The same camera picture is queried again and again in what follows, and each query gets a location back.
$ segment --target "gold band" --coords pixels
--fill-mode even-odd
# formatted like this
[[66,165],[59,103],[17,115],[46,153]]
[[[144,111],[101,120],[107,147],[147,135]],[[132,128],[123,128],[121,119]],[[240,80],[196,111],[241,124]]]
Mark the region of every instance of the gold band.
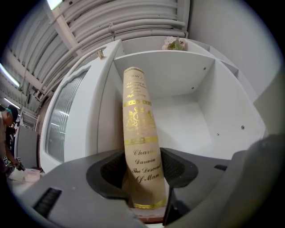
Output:
[[166,203],[166,198],[164,198],[163,200],[159,201],[158,203],[156,204],[153,204],[153,205],[143,205],[143,204],[134,204],[134,207],[135,208],[142,208],[142,209],[156,209],[160,206],[163,206],[165,205]]
[[150,137],[140,137],[140,138],[131,138],[125,140],[125,145],[134,145],[134,144],[142,144],[142,143],[153,143],[158,142],[159,139],[157,136]]
[[130,68],[126,69],[126,70],[124,71],[124,73],[126,73],[126,72],[128,72],[128,71],[130,71],[130,70],[133,70],[133,69],[134,69],[134,70],[138,70],[138,71],[144,73],[141,69],[138,69],[138,68],[135,68],[135,67],[130,67]]
[[151,102],[146,100],[131,100],[123,104],[124,107],[130,106],[130,105],[136,105],[136,104],[144,104],[144,105],[150,105]]

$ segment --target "ribbed glass panel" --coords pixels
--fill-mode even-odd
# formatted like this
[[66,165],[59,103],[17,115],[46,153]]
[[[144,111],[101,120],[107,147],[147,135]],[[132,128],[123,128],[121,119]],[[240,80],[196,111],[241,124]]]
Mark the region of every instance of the ribbed glass panel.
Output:
[[70,108],[86,73],[83,72],[61,89],[49,118],[45,151],[61,162],[64,162],[65,129]]

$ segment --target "black cap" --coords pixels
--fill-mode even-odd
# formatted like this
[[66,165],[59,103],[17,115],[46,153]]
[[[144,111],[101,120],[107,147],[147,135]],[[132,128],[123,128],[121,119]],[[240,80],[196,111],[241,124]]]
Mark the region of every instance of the black cap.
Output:
[[13,121],[14,121],[14,123],[16,123],[16,120],[18,118],[18,109],[13,105],[9,105],[8,109],[11,110],[12,116],[13,116]]

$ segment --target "beige shirt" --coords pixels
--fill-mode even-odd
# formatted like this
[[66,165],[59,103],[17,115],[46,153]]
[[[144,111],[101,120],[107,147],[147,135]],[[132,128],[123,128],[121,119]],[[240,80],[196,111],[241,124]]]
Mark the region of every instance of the beige shirt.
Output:
[[6,140],[6,127],[3,123],[2,113],[0,112],[0,156],[6,156],[5,140]]

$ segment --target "person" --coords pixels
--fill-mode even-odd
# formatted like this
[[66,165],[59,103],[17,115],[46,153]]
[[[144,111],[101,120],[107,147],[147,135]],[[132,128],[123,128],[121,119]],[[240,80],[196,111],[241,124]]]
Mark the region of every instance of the person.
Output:
[[14,158],[6,145],[6,128],[10,127],[13,122],[16,122],[18,118],[18,110],[15,106],[9,105],[4,112],[0,113],[0,169],[2,173],[5,173],[8,176],[11,173],[11,170],[5,166],[3,157],[11,161],[12,165],[15,167],[19,166],[19,162]]

